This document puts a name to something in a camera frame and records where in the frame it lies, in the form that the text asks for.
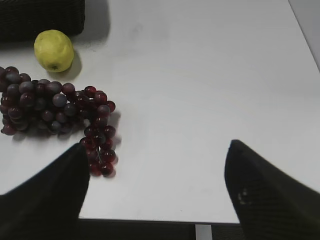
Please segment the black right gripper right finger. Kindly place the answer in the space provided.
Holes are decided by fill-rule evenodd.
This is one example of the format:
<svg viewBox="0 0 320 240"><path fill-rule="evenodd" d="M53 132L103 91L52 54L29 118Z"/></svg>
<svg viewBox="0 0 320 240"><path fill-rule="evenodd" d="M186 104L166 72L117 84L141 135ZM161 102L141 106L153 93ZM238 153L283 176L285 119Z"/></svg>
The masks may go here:
<svg viewBox="0 0 320 240"><path fill-rule="evenodd" d="M320 194L240 140L230 143L224 180L246 239L320 238Z"/></svg>

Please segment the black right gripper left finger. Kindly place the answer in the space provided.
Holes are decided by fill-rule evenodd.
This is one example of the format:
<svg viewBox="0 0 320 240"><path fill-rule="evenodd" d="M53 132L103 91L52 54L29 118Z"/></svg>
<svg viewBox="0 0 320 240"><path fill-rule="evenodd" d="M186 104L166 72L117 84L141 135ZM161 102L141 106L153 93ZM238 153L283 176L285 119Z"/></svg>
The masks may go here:
<svg viewBox="0 0 320 240"><path fill-rule="evenodd" d="M85 147L73 145L0 197L2 240L71 240L90 180Z"/></svg>

